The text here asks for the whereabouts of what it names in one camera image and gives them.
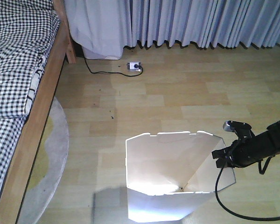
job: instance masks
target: white cardboard box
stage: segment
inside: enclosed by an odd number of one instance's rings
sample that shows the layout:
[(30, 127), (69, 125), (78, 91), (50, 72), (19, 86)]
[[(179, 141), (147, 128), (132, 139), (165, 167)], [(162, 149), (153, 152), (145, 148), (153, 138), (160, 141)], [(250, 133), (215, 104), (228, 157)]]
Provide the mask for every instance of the white cardboard box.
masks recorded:
[[(222, 138), (199, 131), (151, 135), (126, 140), (129, 219), (143, 222), (180, 220), (214, 196), (220, 169), (211, 152)], [(236, 182), (225, 168), (218, 190)]]

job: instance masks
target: light blue curtain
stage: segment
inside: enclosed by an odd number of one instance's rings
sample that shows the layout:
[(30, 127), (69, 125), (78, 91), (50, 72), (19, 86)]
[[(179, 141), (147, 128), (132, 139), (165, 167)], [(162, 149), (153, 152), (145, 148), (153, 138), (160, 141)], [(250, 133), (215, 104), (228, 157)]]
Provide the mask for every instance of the light blue curtain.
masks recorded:
[(120, 59), (138, 41), (280, 44), (280, 0), (65, 0), (65, 6), (71, 35), (89, 59)]

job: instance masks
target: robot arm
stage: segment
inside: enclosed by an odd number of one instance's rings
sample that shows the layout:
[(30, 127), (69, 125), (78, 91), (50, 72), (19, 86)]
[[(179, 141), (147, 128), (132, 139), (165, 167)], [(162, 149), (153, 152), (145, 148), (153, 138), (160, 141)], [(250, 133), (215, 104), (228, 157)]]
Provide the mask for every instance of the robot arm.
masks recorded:
[[(212, 152), (213, 159), (217, 159), (218, 168), (244, 168), (258, 162), (259, 172), (264, 174), (270, 159), (280, 154), (280, 121), (271, 124), (266, 128), (267, 131), (256, 136), (247, 123), (229, 120), (224, 123), (223, 128), (234, 132), (238, 140), (229, 147)], [(266, 157), (264, 168), (261, 168), (261, 161)]]

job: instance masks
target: bed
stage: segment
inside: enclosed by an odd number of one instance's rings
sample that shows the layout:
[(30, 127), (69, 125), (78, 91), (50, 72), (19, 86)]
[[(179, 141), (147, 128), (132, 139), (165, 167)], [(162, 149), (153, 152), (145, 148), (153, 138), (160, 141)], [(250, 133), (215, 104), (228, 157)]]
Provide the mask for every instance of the bed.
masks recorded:
[(17, 222), (65, 55), (63, 0), (0, 1), (0, 224)]

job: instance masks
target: mattress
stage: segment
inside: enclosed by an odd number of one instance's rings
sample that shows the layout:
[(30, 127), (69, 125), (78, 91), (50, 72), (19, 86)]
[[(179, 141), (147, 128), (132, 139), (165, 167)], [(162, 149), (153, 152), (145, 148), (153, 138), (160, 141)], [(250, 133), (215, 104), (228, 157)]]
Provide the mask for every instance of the mattress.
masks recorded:
[(0, 192), (58, 26), (51, 0), (0, 0)]

